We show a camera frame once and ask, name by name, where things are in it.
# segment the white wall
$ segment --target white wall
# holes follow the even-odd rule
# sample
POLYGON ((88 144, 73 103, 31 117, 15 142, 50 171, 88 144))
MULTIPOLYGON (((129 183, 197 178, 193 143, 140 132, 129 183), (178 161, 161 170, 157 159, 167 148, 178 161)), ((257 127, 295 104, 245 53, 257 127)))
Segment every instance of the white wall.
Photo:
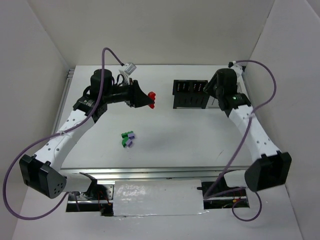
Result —
POLYGON ((319 0, 307 0, 310 6, 313 8, 316 14, 320 16, 320 1, 319 0))
MULTIPOLYGON (((287 180, 291 203, 305 240, 318 239, 320 208, 320 19, 306 0, 276 0, 251 59, 270 67, 275 99, 258 112, 261 123, 292 156, 287 180)), ((272 93, 260 66, 246 69, 255 105, 272 93)))
MULTIPOLYGON (((61 99, 66 68, 25 0, 0 1, 0 184, 27 145, 50 133, 61 99)), ((20 212, 26 194, 18 165, 9 178, 8 198, 20 212)), ((0 198, 2 240, 12 238, 17 219, 0 198)))
MULTIPOLYGON (((214 64, 250 57, 274 0, 28 0, 71 65, 112 48, 135 64, 214 64)), ((107 64, 115 64, 108 57, 107 64)))

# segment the white platform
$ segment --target white platform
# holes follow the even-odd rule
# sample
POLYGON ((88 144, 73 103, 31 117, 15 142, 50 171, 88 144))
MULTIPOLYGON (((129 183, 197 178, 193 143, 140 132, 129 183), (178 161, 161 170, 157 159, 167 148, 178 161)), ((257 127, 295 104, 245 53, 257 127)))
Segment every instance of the white platform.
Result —
MULTIPOLYGON (((173 109, 173 81, 210 80, 227 66, 139 65, 132 74, 146 94, 156 93, 155 108, 129 108, 124 102, 108 111, 77 143, 63 168, 152 168, 224 166, 237 148, 241 134, 220 109, 173 109), (131 148, 123 148, 121 134, 134 131, 131 148)), ((101 66, 77 66, 66 98, 60 126, 90 85, 101 66)), ((106 66, 116 77, 119 66, 106 66)), ((234 166, 251 165, 243 147, 234 166)))
MULTIPOLYGON (((260 192, 262 213, 253 222, 241 222, 230 209, 179 216, 106 217, 98 212, 68 212, 65 200, 51 215, 35 221, 18 220, 13 240, 302 240, 286 188, 260 192)), ((50 210, 60 197, 50 200, 28 189, 22 206, 24 216, 50 210)), ((236 209, 250 218, 258 211, 257 197, 248 192, 251 208, 236 209)))
MULTIPOLYGON (((66 120, 97 68, 76 68, 62 121, 66 120)), ((108 68, 114 72, 117 69, 114 66, 108 68)), ((221 66, 139 66, 134 77, 139 80, 143 91, 157 93, 155 109, 111 104, 108 112, 70 153, 64 167, 225 165, 239 144, 238 130, 218 109, 173 110, 171 94, 173 79, 210 79, 219 68, 221 66), (120 134, 130 130, 136 133, 137 139, 132 148, 123 149, 120 134)), ((245 147, 235 165, 250 164, 250 154, 245 147)), ((242 218, 253 217, 259 208, 255 194, 248 191, 247 195, 250 208, 236 209, 242 218)), ((260 196, 262 212, 253 222, 237 220, 230 209, 211 209, 199 215, 145 217, 104 217, 98 212, 66 213, 65 199, 61 207, 43 219, 18 220, 13 240, 302 240, 285 186, 261 191, 260 196)), ((21 214, 38 216, 50 210, 59 199, 50 200, 29 188, 21 214)))
POLYGON ((204 214, 199 179, 116 181, 114 216, 178 216, 204 214))

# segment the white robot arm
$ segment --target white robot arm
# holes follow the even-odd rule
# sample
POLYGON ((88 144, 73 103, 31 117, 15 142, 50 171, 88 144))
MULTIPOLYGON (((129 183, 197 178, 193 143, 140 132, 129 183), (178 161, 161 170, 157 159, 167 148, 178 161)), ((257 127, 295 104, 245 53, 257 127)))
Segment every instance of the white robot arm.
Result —
POLYGON ((282 185, 286 182, 291 156, 282 153, 270 140, 253 112, 249 99, 237 92, 237 75, 231 68, 219 69, 204 91, 218 99, 219 107, 245 134, 251 117, 245 143, 250 151, 253 164, 247 170, 229 171, 224 174, 228 187, 248 187, 257 192, 263 189, 282 185))
POLYGON ((137 80, 132 80, 129 75, 135 70, 133 63, 121 67, 123 82, 117 84, 111 71, 104 70, 102 97, 93 115, 78 128, 65 132, 82 123, 93 110, 98 99, 101 84, 101 69, 94 71, 88 86, 73 106, 70 116, 59 129, 60 136, 50 139, 44 147, 33 156, 24 155, 20 161, 20 170, 24 183, 38 192, 53 199, 62 192, 83 192, 88 196, 105 192, 102 185, 97 184, 93 177, 83 174, 61 175, 59 173, 63 162, 78 140, 98 121, 107 111, 107 104, 126 102, 134 108, 154 104, 154 100, 144 94, 137 80))
MULTIPOLYGON (((98 108, 87 122, 65 133, 65 130, 81 123, 96 103, 101 69, 94 72, 90 79, 91 85, 77 100, 70 116, 59 129, 60 136, 51 139, 33 156, 24 155, 21 158, 19 165, 26 185, 51 199, 62 192, 83 192, 92 197, 99 191, 105 192, 105 187, 99 185, 90 175, 62 175, 59 171, 78 140, 107 111, 107 104, 126 102, 135 108, 154 104, 154 101, 141 91, 138 81, 129 78, 134 69, 133 63, 121 67, 120 73, 124 77, 122 86, 112 84, 112 73, 105 69, 103 93, 98 108)), ((270 140, 255 114, 252 114, 253 107, 249 99, 245 94, 237 93, 237 89, 237 75, 230 68, 218 70, 204 88, 206 93, 218 99, 220 109, 233 121, 242 135, 245 134, 251 117, 251 128, 245 143, 251 153, 253 164, 247 170, 227 172, 224 175, 226 184, 230 188, 248 187, 253 192, 282 185, 287 179, 291 157, 287 152, 282 153, 270 140)))

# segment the white table surface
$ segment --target white table surface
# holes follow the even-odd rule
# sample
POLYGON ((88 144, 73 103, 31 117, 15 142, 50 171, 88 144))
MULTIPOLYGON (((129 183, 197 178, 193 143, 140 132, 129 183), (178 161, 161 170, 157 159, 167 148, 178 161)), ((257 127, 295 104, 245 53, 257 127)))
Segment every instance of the white table surface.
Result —
MULTIPOLYGON (((216 65, 138 65, 131 77, 146 94, 156 93, 155 108, 130 108, 124 102, 108 105, 108 111, 77 143, 63 168, 152 168, 225 166, 241 135, 220 109, 173 109, 173 82, 210 80, 216 65), (121 134, 134 131, 131 148, 123 148, 121 134)), ((77 66, 66 98, 60 126, 72 106, 90 85, 101 66, 77 66)), ((119 66, 105 67, 116 77, 119 66)), ((234 166, 252 164, 242 148, 234 166)))
MULTIPOLYGON (((63 121, 97 68, 77 66, 63 121)), ((173 110, 171 95, 173 79, 209 79, 218 68, 220 66, 139 66, 134 76, 143 91, 157 93, 156 108, 131 109, 125 104, 111 104, 109 111, 76 145, 64 166, 223 166, 240 141, 238 130, 219 110, 173 110), (136 132, 135 146, 123 149, 120 133, 129 130, 136 132)), ((236 164, 249 165, 249 159, 249 152, 244 148, 236 164)), ((12 239, 302 240, 285 186, 259 193, 263 208, 253 222, 237 220, 231 209, 211 209, 198 215, 144 217, 105 217, 98 212, 66 213, 65 199, 62 206, 45 218, 35 221, 19 219, 12 239)), ((257 197, 250 191, 247 196, 250 208, 236 209, 242 218, 253 217, 259 208, 257 197)), ((60 199, 50 200, 29 188, 21 214, 41 215, 60 199)))

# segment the cable connector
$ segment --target cable connector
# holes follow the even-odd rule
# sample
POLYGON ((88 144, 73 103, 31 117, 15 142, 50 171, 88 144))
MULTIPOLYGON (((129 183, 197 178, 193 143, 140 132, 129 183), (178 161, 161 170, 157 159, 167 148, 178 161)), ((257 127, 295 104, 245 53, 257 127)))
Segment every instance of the cable connector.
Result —
POLYGON ((136 65, 133 62, 128 62, 125 65, 121 66, 119 69, 120 74, 124 77, 124 84, 129 85, 129 76, 136 70, 136 65))
POLYGON ((236 61, 230 61, 228 64, 228 68, 231 68, 235 64, 236 64, 236 61))
POLYGON ((63 131, 63 130, 59 130, 59 131, 58 131, 58 133, 60 134, 60 136, 62 136, 62 135, 65 135, 65 134, 66 134, 66 132, 65 132, 65 131, 63 131))

